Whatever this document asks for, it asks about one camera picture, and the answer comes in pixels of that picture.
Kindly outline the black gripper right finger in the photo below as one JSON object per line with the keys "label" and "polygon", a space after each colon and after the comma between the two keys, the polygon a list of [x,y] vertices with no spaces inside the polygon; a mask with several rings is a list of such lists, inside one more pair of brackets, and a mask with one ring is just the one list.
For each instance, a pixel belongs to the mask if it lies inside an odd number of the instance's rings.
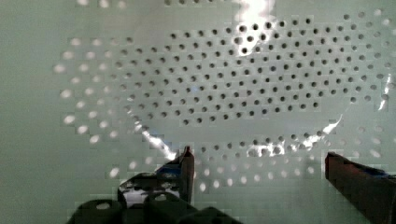
{"label": "black gripper right finger", "polygon": [[326,179],[372,224],[395,224],[395,175],[329,152]]}

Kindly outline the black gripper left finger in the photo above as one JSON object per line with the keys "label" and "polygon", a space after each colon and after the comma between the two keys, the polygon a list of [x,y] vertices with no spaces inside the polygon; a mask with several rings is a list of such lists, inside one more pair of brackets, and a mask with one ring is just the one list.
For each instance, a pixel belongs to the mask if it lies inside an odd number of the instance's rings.
{"label": "black gripper left finger", "polygon": [[143,203],[152,193],[168,192],[183,201],[191,201],[194,176],[194,156],[189,146],[172,161],[150,173],[140,173],[118,187],[118,201],[124,207]]}

